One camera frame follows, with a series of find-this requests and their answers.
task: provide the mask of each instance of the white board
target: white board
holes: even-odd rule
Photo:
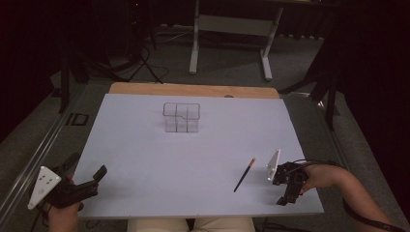
[[[198,133],[165,132],[165,102],[199,103]],[[105,165],[99,195],[84,201],[85,218],[273,216],[323,213],[316,190],[296,204],[276,205],[268,164],[303,159],[282,100],[107,94],[74,180]],[[233,189],[252,158],[248,175]]]

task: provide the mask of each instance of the wrist strap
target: wrist strap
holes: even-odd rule
[[[346,203],[346,201],[344,201],[344,199],[343,199],[343,208],[350,217],[366,225],[370,225],[370,226],[377,227],[379,229],[383,229],[387,231],[405,232],[403,229],[395,227],[393,225],[386,224],[386,223],[383,223],[377,220],[368,219],[368,218],[365,218],[365,217],[362,217],[356,214],[356,212],[354,212],[352,208],[350,208],[350,206]]]

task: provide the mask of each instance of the person's leg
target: person's leg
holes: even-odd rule
[[[192,232],[254,232],[252,217],[200,217]]]
[[[189,232],[184,218],[129,219],[127,232]]]

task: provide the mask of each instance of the black pen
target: black pen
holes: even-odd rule
[[[245,170],[244,175],[242,175],[241,180],[239,181],[238,185],[236,185],[236,188],[233,190],[233,192],[235,192],[236,189],[238,189],[238,186],[242,183],[242,181],[244,180],[245,176],[248,174],[248,171],[250,170],[250,167],[253,165],[253,163],[255,162],[255,160],[256,160],[256,159],[253,158],[253,159],[250,161],[250,163],[249,163],[249,165],[248,165],[248,167],[247,167],[247,170]]]

